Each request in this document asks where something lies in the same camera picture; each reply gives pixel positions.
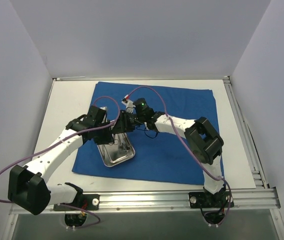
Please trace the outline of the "steel instrument tray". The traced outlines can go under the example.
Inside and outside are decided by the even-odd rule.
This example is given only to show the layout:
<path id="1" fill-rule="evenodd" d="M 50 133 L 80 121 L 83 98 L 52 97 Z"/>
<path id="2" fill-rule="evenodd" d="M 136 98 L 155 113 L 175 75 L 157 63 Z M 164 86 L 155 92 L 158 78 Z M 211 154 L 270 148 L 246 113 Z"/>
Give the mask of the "steel instrument tray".
<path id="1" fill-rule="evenodd" d="M 104 165 L 109 168 L 132 159 L 136 154 L 136 151 L 126 133 L 115 134 L 113 138 L 114 143 L 97 146 Z M 126 152 L 119 149 L 119 140 L 124 138 L 130 141 L 132 152 Z"/>

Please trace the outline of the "blue surgical cloth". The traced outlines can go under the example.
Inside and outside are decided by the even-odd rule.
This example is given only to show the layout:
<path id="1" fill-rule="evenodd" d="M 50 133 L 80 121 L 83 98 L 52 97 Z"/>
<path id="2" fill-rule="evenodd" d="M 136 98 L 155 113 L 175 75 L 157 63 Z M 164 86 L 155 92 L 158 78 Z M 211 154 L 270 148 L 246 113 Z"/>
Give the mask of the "blue surgical cloth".
<path id="1" fill-rule="evenodd" d="M 134 84 L 98 82 L 92 100 L 109 96 L 120 102 L 131 94 L 135 101 L 145 98 L 154 111 L 167 112 L 177 118 L 195 120 L 207 118 L 215 129 L 219 128 L 216 100 L 210 89 L 187 89 L 164 86 L 138 88 Z M 135 149 L 135 156 L 113 167 L 104 165 L 97 145 L 90 140 L 81 146 L 72 172 L 80 175 L 129 180 L 203 185 L 201 167 L 191 157 L 181 141 L 173 134 L 144 132 L 140 127 L 129 132 L 128 138 Z"/>

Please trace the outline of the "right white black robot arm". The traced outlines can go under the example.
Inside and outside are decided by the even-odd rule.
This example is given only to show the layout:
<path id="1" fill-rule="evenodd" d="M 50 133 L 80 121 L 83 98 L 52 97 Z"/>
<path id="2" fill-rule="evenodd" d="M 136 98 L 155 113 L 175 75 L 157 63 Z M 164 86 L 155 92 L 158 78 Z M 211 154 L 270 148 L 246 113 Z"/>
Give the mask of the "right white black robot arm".
<path id="1" fill-rule="evenodd" d="M 111 132 L 114 135 L 128 133 L 142 125 L 156 133 L 168 133 L 181 139 L 203 170 L 205 203 L 214 207 L 222 201 L 220 191 L 224 188 L 224 182 L 221 159 L 224 141 L 207 118 L 183 119 L 161 111 L 152 110 L 143 115 L 122 110 Z"/>

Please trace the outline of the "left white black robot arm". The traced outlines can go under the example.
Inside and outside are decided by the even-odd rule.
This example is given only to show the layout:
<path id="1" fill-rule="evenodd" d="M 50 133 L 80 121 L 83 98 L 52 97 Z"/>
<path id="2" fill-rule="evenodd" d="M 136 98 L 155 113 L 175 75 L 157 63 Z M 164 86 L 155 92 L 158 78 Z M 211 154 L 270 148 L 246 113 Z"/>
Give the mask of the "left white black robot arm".
<path id="1" fill-rule="evenodd" d="M 55 170 L 87 141 L 110 131 L 107 107 L 91 106 L 87 114 L 70 121 L 58 138 L 36 159 L 15 165 L 9 173 L 8 199 L 33 215 L 49 205 L 66 204 L 77 210 L 84 204 L 83 190 L 73 183 L 49 185 Z"/>

